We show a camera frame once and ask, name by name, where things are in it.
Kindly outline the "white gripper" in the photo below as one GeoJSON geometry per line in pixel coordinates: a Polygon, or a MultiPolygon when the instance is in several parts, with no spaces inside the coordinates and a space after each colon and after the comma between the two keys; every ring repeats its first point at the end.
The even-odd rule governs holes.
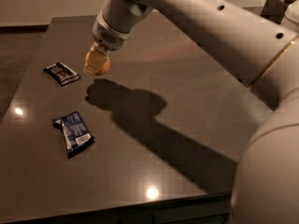
{"type": "Polygon", "coordinates": [[[109,70],[107,50],[119,50],[130,36],[131,34],[121,33],[111,28],[102,14],[99,14],[93,25],[93,39],[98,45],[93,44],[86,54],[84,72],[93,76],[104,75],[109,70]]]}

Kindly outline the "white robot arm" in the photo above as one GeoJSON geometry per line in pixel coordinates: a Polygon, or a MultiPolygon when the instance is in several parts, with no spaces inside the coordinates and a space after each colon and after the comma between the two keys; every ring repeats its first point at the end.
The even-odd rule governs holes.
{"type": "Polygon", "coordinates": [[[106,0],[84,70],[110,67],[135,25],[161,12],[273,108],[247,144],[235,175],[230,224],[299,223],[299,41],[296,32],[223,0],[106,0]]]}

